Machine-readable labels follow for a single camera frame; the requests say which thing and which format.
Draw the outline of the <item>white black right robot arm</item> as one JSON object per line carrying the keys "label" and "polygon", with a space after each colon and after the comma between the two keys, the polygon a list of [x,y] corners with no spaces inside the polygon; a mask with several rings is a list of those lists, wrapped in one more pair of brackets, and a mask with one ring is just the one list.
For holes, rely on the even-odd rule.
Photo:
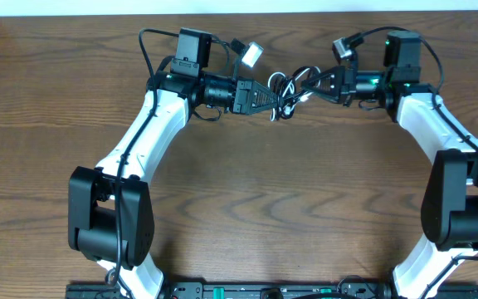
{"label": "white black right robot arm", "polygon": [[376,101],[432,164],[421,206],[423,235],[392,272],[398,298],[431,298],[463,262],[478,262],[478,139],[448,111],[417,67],[358,71],[336,66],[302,81],[303,90],[348,106]]}

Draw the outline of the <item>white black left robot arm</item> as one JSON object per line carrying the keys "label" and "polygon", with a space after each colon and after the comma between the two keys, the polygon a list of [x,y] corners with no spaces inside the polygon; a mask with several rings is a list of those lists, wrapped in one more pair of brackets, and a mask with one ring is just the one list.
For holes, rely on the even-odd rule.
{"label": "white black left robot arm", "polygon": [[149,187],[166,149],[199,105],[252,115],[281,100],[253,79],[158,71],[121,141],[94,168],[77,167],[69,179],[70,248],[117,276],[127,295],[161,295],[164,274],[149,253],[154,238]]}

